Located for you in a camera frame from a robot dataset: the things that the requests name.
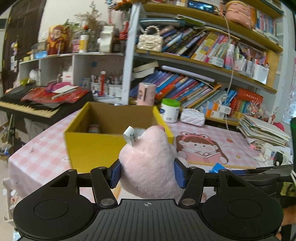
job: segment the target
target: wooden shelf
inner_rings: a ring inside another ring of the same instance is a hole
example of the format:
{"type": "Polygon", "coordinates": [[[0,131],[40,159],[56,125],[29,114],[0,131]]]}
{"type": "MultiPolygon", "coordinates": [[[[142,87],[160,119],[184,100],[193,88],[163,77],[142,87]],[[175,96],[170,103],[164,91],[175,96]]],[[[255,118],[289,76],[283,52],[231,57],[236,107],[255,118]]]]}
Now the wooden shelf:
{"type": "MultiPolygon", "coordinates": [[[[209,117],[209,116],[205,116],[205,119],[209,121],[215,121],[215,122],[226,124],[226,121],[224,119],[218,119],[218,118],[209,117]]],[[[227,124],[229,126],[239,126],[239,122],[234,120],[227,120],[227,124]]]]}
{"type": "Polygon", "coordinates": [[[273,19],[280,18],[284,14],[281,9],[277,8],[266,0],[244,0],[244,2],[273,19]]]}
{"type": "MultiPolygon", "coordinates": [[[[164,60],[164,61],[169,61],[169,62],[174,62],[178,64],[184,64],[184,65],[190,65],[192,67],[200,68],[200,69],[206,69],[208,68],[209,71],[215,72],[217,74],[223,75],[223,76],[230,76],[232,71],[221,68],[209,63],[205,63],[202,61],[190,59],[190,58],[185,58],[177,55],[172,55],[172,54],[167,54],[167,53],[160,53],[160,52],[153,52],[153,51],[146,51],[146,50],[135,50],[135,53],[139,57],[150,57],[152,59],[158,59],[158,60],[164,60]]],[[[256,80],[253,80],[245,75],[239,74],[234,72],[234,79],[238,81],[245,82],[251,86],[255,86],[259,89],[265,90],[271,94],[275,94],[277,90],[259,82],[256,80]]]]}
{"type": "MultiPolygon", "coordinates": [[[[223,17],[214,15],[211,13],[207,13],[204,11],[200,11],[200,10],[196,10],[188,7],[163,4],[163,3],[146,3],[146,4],[143,4],[143,7],[146,12],[173,14],[173,15],[181,14],[181,15],[191,17],[191,18],[196,18],[201,21],[208,22],[223,28],[227,28],[225,19],[223,17]]],[[[250,40],[262,46],[265,46],[266,48],[271,49],[275,52],[283,51],[282,47],[280,47],[276,43],[270,41],[264,35],[257,33],[252,29],[248,29],[240,24],[237,24],[231,21],[229,21],[229,28],[231,31],[237,34],[240,34],[242,36],[245,36],[246,38],[249,38],[250,40]]]]}

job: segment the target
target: door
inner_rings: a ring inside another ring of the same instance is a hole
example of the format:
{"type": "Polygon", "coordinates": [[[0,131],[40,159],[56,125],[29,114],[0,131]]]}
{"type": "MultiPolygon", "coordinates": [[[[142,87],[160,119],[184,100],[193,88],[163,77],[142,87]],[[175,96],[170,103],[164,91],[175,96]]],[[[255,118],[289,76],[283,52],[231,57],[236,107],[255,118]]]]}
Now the door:
{"type": "Polygon", "coordinates": [[[2,57],[2,85],[4,92],[13,87],[17,73],[10,70],[11,44],[18,40],[15,60],[28,56],[31,46],[38,42],[38,33],[46,0],[18,0],[8,18],[2,57]]]}

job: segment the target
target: blue gripper pad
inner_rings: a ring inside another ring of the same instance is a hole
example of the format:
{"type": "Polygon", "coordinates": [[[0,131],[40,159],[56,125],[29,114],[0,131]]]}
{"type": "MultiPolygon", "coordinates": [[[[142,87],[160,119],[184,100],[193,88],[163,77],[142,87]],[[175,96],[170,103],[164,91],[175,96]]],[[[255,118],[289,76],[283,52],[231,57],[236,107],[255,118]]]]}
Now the blue gripper pad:
{"type": "Polygon", "coordinates": [[[111,180],[110,180],[110,188],[115,188],[118,184],[121,177],[121,164],[120,162],[112,170],[111,180]]]}
{"type": "Polygon", "coordinates": [[[180,188],[186,188],[185,178],[183,174],[183,170],[181,167],[177,164],[177,162],[174,162],[175,166],[175,179],[179,185],[180,188]]]}

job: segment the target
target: circular pad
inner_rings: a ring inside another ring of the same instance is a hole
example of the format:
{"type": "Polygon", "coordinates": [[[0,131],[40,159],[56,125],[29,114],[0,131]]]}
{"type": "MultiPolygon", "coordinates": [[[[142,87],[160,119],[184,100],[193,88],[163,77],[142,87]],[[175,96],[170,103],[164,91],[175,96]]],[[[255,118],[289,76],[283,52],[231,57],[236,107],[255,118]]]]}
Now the circular pad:
{"type": "Polygon", "coordinates": [[[275,233],[283,220],[281,206],[266,194],[236,190],[210,197],[202,207],[206,223],[232,239],[257,239],[275,233]]]}
{"type": "Polygon", "coordinates": [[[44,219],[59,218],[68,212],[69,206],[67,203],[61,200],[46,200],[40,202],[34,208],[34,212],[37,216],[44,219]]]}
{"type": "Polygon", "coordinates": [[[20,201],[14,222],[20,234],[33,240],[62,240],[86,228],[95,215],[84,196],[55,188],[20,201]]]}

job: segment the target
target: pink plush doll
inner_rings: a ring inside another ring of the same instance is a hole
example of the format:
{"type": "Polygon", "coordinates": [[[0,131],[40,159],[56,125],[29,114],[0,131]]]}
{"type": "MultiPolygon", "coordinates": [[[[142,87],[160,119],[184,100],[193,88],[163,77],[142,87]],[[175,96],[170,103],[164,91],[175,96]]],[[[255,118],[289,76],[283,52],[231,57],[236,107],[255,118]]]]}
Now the pink plush doll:
{"type": "Polygon", "coordinates": [[[132,147],[126,144],[119,153],[122,173],[120,184],[127,192],[143,199],[175,199],[183,189],[175,180],[177,152],[162,126],[148,128],[132,147]]]}
{"type": "Polygon", "coordinates": [[[226,4],[227,20],[240,23],[241,25],[251,28],[253,21],[251,20],[251,10],[248,5],[240,1],[231,1],[226,4]]]}

